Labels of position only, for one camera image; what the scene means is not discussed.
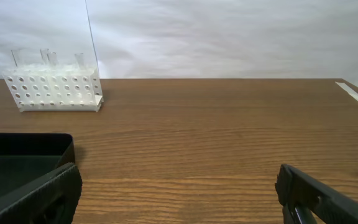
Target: wooden table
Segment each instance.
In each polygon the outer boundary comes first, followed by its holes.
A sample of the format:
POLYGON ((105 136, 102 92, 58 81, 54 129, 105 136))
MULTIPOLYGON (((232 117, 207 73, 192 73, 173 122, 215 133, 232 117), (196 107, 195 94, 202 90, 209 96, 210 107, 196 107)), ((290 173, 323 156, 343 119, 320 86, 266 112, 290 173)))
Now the wooden table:
POLYGON ((20 113, 0 80, 0 132, 73 135, 74 223, 282 223, 283 163, 358 201, 358 102, 334 81, 103 80, 98 113, 20 113))

